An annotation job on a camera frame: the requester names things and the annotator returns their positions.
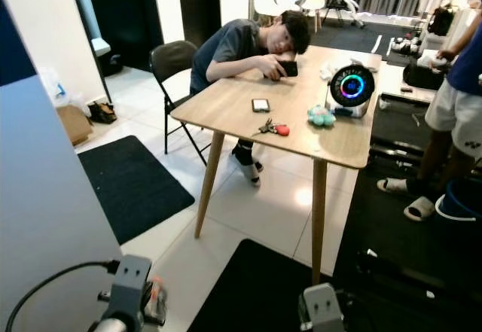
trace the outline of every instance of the man's hand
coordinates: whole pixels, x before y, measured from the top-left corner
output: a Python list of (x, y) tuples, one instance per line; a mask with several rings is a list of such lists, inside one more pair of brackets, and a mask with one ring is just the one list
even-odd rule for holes
[(285, 69), (279, 64), (283, 58), (270, 53), (268, 55), (258, 56), (256, 59), (256, 68), (273, 81), (278, 81), (280, 77), (286, 77)]
[(457, 56), (457, 53), (454, 50), (439, 50), (437, 52), (438, 59), (446, 59), (448, 62), (452, 62), (455, 56)]

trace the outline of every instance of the blue shirt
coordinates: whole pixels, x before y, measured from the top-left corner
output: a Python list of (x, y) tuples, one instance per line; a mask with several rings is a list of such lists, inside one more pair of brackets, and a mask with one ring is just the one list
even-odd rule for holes
[(237, 61), (266, 53), (258, 40), (259, 25), (253, 20), (233, 20), (221, 27), (194, 54), (191, 70), (191, 95), (206, 89), (211, 83), (206, 70), (212, 60)]
[(482, 86), (478, 83), (482, 74), (482, 23), (475, 30), (474, 36), (460, 53), (447, 75), (447, 81), (453, 88), (482, 96)]

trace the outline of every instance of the black hair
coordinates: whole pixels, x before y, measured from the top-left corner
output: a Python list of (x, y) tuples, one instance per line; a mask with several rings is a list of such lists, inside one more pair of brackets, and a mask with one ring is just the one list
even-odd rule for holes
[(286, 29), (293, 38), (294, 51), (304, 53), (310, 44), (307, 17), (301, 12), (285, 11), (281, 14), (281, 23), (286, 25)]

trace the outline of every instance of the black smartphone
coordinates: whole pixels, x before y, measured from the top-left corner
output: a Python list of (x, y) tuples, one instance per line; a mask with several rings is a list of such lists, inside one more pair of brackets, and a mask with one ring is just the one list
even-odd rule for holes
[(270, 103), (267, 99), (252, 99), (251, 104), (254, 112), (270, 112)]
[(279, 61), (279, 64), (285, 69), (289, 78), (298, 76), (298, 66), (296, 61)]

